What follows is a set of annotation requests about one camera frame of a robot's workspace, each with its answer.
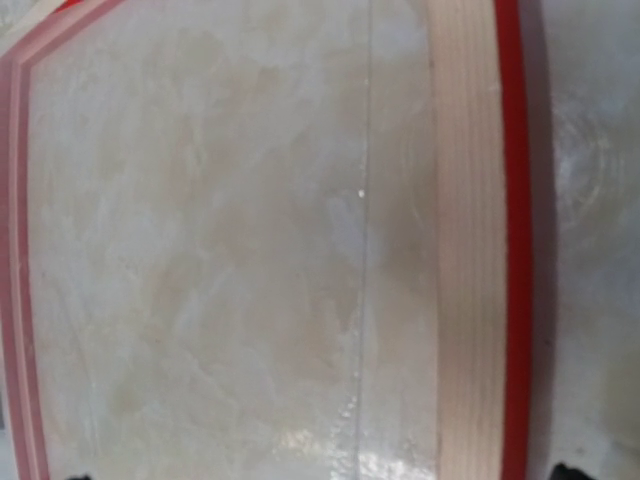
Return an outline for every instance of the wood grain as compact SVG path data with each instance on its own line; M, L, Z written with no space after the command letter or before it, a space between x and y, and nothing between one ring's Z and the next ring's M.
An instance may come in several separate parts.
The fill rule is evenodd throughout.
M492 0L428 0L435 98L439 480L502 475L507 211Z

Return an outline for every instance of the circular smudge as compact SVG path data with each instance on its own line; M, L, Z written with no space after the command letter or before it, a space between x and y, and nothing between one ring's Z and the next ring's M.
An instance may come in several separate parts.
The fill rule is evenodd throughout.
M624 164L607 129L578 99L554 102L554 156L558 222L584 223L621 193Z

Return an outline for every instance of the red frame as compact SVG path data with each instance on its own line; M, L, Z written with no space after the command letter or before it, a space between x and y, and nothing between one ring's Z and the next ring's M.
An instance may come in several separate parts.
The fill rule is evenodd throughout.
M27 160L31 68L124 0L58 10L0 58L0 318L7 409L20 480L48 480L29 280Z
M48 480L29 286L27 159L31 68L124 0L67 0L0 58L0 317L9 422L20 480ZM495 0L505 129L508 344L503 474L527 466L533 254L525 77L516 0Z

